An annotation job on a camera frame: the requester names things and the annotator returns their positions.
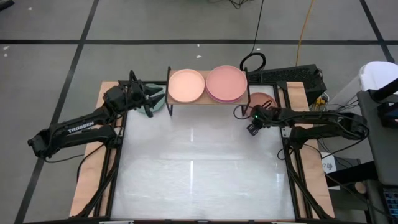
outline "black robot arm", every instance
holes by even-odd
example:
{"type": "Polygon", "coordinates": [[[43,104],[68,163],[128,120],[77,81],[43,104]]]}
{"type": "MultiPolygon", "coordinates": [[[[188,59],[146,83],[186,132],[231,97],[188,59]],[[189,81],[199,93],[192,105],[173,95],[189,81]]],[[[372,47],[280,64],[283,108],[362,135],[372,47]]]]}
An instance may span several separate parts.
{"type": "Polygon", "coordinates": [[[254,118],[247,127],[254,136],[261,128],[277,126],[283,128],[285,138],[290,146],[301,149],[309,139],[320,139],[341,136],[350,140],[360,140],[367,136],[366,120],[354,113],[296,112],[288,108],[263,108],[260,105],[252,109],[254,118]],[[312,128],[295,127],[295,124],[324,124],[312,128]]]}
{"type": "Polygon", "coordinates": [[[104,104],[94,112],[69,121],[51,124],[49,128],[41,130],[36,136],[28,140],[39,158],[52,157],[65,147],[77,146],[89,142],[99,141],[110,146],[117,144],[117,134],[109,125],[128,110],[144,107],[148,117],[153,117],[150,108],[153,108],[164,94],[150,97],[162,91],[162,88],[148,88],[137,80],[133,71],[130,71],[129,81],[119,81],[118,86],[110,88],[104,94],[104,104]],[[102,125],[98,129],[84,130],[94,125],[102,125]]]}

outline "logo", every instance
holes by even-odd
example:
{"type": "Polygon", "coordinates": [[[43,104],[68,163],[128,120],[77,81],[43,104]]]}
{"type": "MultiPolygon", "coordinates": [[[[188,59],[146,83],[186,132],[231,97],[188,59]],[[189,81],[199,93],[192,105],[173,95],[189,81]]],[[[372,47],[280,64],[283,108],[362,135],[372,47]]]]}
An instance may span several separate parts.
{"type": "Polygon", "coordinates": [[[94,121],[90,122],[90,123],[87,123],[87,124],[83,124],[83,125],[77,126],[75,128],[68,129],[68,132],[69,133],[74,133],[75,131],[79,131],[79,130],[85,129],[85,128],[91,127],[93,125],[94,125],[94,121]]]}

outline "black floor stripe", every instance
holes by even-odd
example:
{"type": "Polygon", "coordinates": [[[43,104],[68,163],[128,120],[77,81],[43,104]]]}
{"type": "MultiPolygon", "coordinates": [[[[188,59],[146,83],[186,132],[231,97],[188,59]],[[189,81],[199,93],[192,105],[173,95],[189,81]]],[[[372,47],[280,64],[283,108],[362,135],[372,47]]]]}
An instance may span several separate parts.
{"type": "Polygon", "coordinates": [[[385,40],[386,45],[398,45],[398,40],[385,40]]]}
{"type": "MultiPolygon", "coordinates": [[[[167,44],[253,44],[253,40],[0,40],[0,44],[98,44],[98,45],[167,45],[167,44]]],[[[389,41],[398,45],[398,40],[389,41]]],[[[257,40],[264,45],[297,45],[298,40],[257,40]]],[[[378,40],[303,40],[302,45],[379,45],[378,40]]]]}
{"type": "Polygon", "coordinates": [[[376,25],[376,21],[374,20],[374,18],[372,16],[372,13],[369,10],[368,5],[366,4],[366,1],[365,0],[359,0],[359,1],[361,2],[362,8],[363,8],[363,10],[365,12],[366,17],[368,18],[369,23],[371,24],[373,32],[374,32],[374,34],[377,37],[377,40],[380,41],[380,46],[381,46],[381,49],[382,49],[382,51],[384,53],[384,56],[386,57],[386,60],[388,62],[395,63],[395,60],[392,58],[391,53],[388,50],[388,47],[387,47],[387,45],[386,45],[386,43],[385,43],[385,41],[383,39],[383,36],[380,33],[379,28],[376,25]]]}
{"type": "MultiPolygon", "coordinates": [[[[83,29],[83,33],[80,38],[80,43],[78,44],[75,55],[71,62],[68,75],[66,77],[65,83],[63,84],[63,88],[62,88],[60,97],[58,99],[57,106],[56,106],[54,114],[52,116],[51,124],[57,123],[60,118],[63,104],[65,103],[65,99],[67,97],[68,90],[69,90],[70,84],[72,82],[73,75],[75,74],[75,70],[76,70],[77,64],[79,62],[81,51],[83,50],[84,40],[87,38],[87,34],[90,29],[90,25],[93,22],[94,14],[95,14],[96,8],[98,6],[98,1],[99,0],[93,1],[93,5],[92,5],[90,13],[88,15],[85,28],[83,29]]],[[[24,198],[22,199],[21,205],[18,209],[17,217],[14,222],[15,224],[21,224],[25,220],[26,212],[29,208],[30,201],[32,200],[32,196],[33,196],[34,190],[36,188],[37,181],[39,180],[39,176],[40,176],[40,173],[43,168],[43,164],[44,164],[44,161],[42,159],[37,159],[33,174],[30,177],[29,184],[26,188],[24,198]]]]}
{"type": "MultiPolygon", "coordinates": [[[[86,40],[98,45],[253,44],[253,40],[86,40]]],[[[264,45],[297,45],[298,40],[257,40],[264,45]]],[[[303,40],[302,45],[378,45],[377,40],[303,40]]]]}
{"type": "Polygon", "coordinates": [[[80,40],[0,40],[0,44],[79,44],[80,40]]]}

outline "wooden table frame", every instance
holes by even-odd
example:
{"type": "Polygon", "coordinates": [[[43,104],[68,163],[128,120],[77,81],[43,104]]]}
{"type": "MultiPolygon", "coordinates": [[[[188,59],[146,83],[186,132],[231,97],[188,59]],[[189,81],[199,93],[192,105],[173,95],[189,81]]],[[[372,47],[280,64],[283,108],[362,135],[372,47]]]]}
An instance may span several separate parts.
{"type": "MultiPolygon", "coordinates": [[[[150,82],[150,83],[158,83],[160,85],[164,85],[165,83],[161,82],[150,82]]],[[[96,104],[96,107],[100,107],[103,104],[102,96],[103,94],[110,89],[112,86],[117,85],[117,82],[103,82],[101,85],[101,89],[99,92],[99,98],[96,104]]],[[[307,97],[305,95],[303,83],[301,82],[287,82],[286,83],[288,98],[290,102],[290,107],[295,111],[308,111],[307,97]]],[[[280,103],[281,106],[286,105],[284,99],[282,89],[279,89],[280,103]]],[[[303,126],[305,128],[312,127],[311,124],[298,124],[298,126],[303,126]]],[[[306,142],[309,146],[313,146],[314,148],[318,148],[316,140],[309,140],[306,142]]],[[[85,155],[92,152],[96,149],[100,143],[94,142],[87,144],[85,155]]],[[[110,150],[109,162],[108,162],[108,171],[112,167],[114,162],[114,157],[116,154],[116,150],[110,150]]],[[[76,186],[75,196],[73,198],[73,203],[70,211],[70,216],[76,215],[79,213],[83,207],[90,201],[94,193],[97,191],[101,173],[104,166],[104,158],[106,156],[105,147],[100,149],[98,152],[94,153],[90,158],[88,158],[85,163],[81,167],[80,177],[76,186]]],[[[300,157],[302,161],[302,169],[303,174],[305,176],[305,182],[307,184],[307,189],[313,195],[318,204],[329,214],[331,217],[334,217],[333,207],[331,205],[331,200],[329,196],[328,186],[326,184],[325,175],[323,173],[322,161],[320,159],[319,153],[314,149],[308,146],[304,146],[303,149],[300,150],[300,157]]],[[[292,161],[295,161],[295,156],[292,154],[292,161]]],[[[107,187],[104,192],[102,199],[100,210],[98,212],[99,216],[110,215],[107,214],[108,207],[108,199],[110,188],[107,187]]],[[[306,204],[304,203],[303,196],[301,191],[296,186],[297,193],[297,205],[299,210],[300,218],[309,218],[307,217],[308,212],[306,212],[306,204]]]]}

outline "floor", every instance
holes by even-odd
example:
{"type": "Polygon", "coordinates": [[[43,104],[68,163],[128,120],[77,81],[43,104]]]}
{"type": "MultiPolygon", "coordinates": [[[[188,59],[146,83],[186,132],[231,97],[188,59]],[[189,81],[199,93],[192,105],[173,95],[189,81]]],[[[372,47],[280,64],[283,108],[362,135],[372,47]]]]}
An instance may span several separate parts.
{"type": "MultiPolygon", "coordinates": [[[[37,160],[26,141],[38,130],[92,112],[101,82],[126,79],[130,69],[143,80],[165,80],[167,66],[238,66],[252,48],[261,5],[253,0],[235,10],[227,0],[15,2],[0,12],[3,223],[17,217],[37,160]]],[[[266,69],[294,65],[309,5],[310,0],[264,1],[255,50],[266,55],[266,69]]],[[[397,9],[395,0],[316,0],[299,64],[321,68],[327,93],[335,96],[362,65],[398,60],[397,9]]],[[[258,63],[248,61],[249,69],[258,63]]],[[[340,147],[328,145],[332,151],[340,147]]],[[[83,150],[60,151],[54,159],[83,150]]],[[[340,156],[372,160],[363,151],[340,156]]],[[[27,213],[18,218],[67,218],[79,161],[44,164],[27,213]]]]}

